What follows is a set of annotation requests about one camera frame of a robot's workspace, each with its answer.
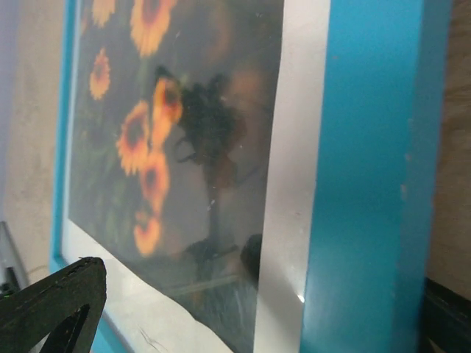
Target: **blue picture frame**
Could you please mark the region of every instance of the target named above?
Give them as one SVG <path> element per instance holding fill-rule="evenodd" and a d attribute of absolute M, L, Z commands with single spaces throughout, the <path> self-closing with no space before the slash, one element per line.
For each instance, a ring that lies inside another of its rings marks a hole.
<path fill-rule="evenodd" d="M 428 256 L 451 3 L 331 2 L 301 352 L 341 352 L 342 344 L 359 352 L 413 352 Z M 75 21 L 76 2 L 67 0 L 51 272 L 67 265 L 61 237 Z M 385 133 L 382 124 L 388 121 L 394 123 Z M 339 177 L 345 171 L 357 179 Z M 402 199 L 401 185 L 408 193 Z M 378 205 L 390 219 L 371 217 Z M 386 240 L 379 241 L 378 234 Z M 335 309 L 319 316 L 320 304 Z M 106 320 L 100 322 L 93 349 L 126 352 Z"/>

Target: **sunflower painting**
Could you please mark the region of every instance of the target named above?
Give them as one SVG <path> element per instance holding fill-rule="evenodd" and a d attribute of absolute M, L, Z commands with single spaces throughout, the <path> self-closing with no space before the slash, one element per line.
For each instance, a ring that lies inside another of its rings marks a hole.
<path fill-rule="evenodd" d="M 182 97 L 178 84 L 172 79 L 159 79 L 155 87 L 153 103 L 152 145 L 162 146 L 171 128 L 182 117 Z"/>
<path fill-rule="evenodd" d="M 140 101 L 124 119 L 121 137 L 116 142 L 121 167 L 126 175 L 135 174 L 148 158 L 149 105 Z"/>
<path fill-rule="evenodd" d="M 93 22 L 102 28 L 115 12 L 116 0 L 93 0 L 91 8 Z"/>
<path fill-rule="evenodd" d="M 153 151 L 139 173 L 142 196 L 149 202 L 155 215 L 160 215 L 169 191 L 169 167 L 162 151 Z"/>
<path fill-rule="evenodd" d="M 175 0 L 135 0 L 131 12 L 131 38 L 144 57 L 157 51 L 170 24 Z"/>
<path fill-rule="evenodd" d="M 136 213 L 137 224 L 134 227 L 135 244 L 142 256 L 151 255 L 160 240 L 160 223 L 155 217 L 145 213 Z"/>
<path fill-rule="evenodd" d="M 109 87 L 110 63 L 105 48 L 101 48 L 90 73 L 90 94 L 95 100 L 101 99 Z"/>
<path fill-rule="evenodd" d="M 68 217 L 251 352 L 280 0 L 80 0 Z"/>

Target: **yellow flower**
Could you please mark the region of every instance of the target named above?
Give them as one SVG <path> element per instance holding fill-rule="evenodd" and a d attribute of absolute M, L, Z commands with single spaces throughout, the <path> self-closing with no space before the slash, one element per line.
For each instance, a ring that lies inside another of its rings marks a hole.
<path fill-rule="evenodd" d="M 96 101 L 101 99 L 110 87 L 110 61 L 102 48 L 96 56 L 90 74 L 90 93 Z"/>
<path fill-rule="evenodd" d="M 121 126 L 121 137 L 116 142 L 121 166 L 126 175 L 134 174 L 146 162 L 149 148 L 149 105 L 140 101 Z"/>
<path fill-rule="evenodd" d="M 169 167 L 165 154 L 154 150 L 149 154 L 139 174 L 141 190 L 155 214 L 160 215 L 170 187 Z"/>
<path fill-rule="evenodd" d="M 134 0 L 131 38 L 141 57 L 157 51 L 170 24 L 175 0 Z"/>
<path fill-rule="evenodd" d="M 110 19 L 112 13 L 115 13 L 115 0 L 93 0 L 91 8 L 93 22 L 102 28 Z"/>
<path fill-rule="evenodd" d="M 152 147 L 161 148 L 173 124 L 182 117 L 182 93 L 179 85 L 168 78 L 157 82 L 152 111 Z"/>
<path fill-rule="evenodd" d="M 151 255 L 160 240 L 160 222 L 155 217 L 136 213 L 138 223 L 134 227 L 134 241 L 142 256 Z"/>

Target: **white surface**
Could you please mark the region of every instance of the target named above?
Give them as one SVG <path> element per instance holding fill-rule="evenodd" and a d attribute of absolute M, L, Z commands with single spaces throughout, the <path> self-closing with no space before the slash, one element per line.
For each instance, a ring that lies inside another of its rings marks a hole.
<path fill-rule="evenodd" d="M 256 353 L 300 349 L 329 14 L 330 0 L 285 0 L 258 287 Z"/>
<path fill-rule="evenodd" d="M 65 231 L 63 256 L 67 262 L 87 256 L 100 257 L 105 262 L 105 312 L 135 352 L 231 352 L 213 331 L 134 275 L 73 222 L 67 221 Z M 146 342 L 142 332 L 154 346 Z"/>

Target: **beige wall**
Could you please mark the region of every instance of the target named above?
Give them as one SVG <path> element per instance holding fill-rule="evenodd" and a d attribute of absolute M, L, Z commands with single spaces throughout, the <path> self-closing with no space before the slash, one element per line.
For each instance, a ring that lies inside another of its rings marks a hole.
<path fill-rule="evenodd" d="M 471 1 L 450 28 L 429 276 L 471 299 Z"/>
<path fill-rule="evenodd" d="M 32 281 L 48 274 L 63 4 L 21 2 L 4 212 Z"/>

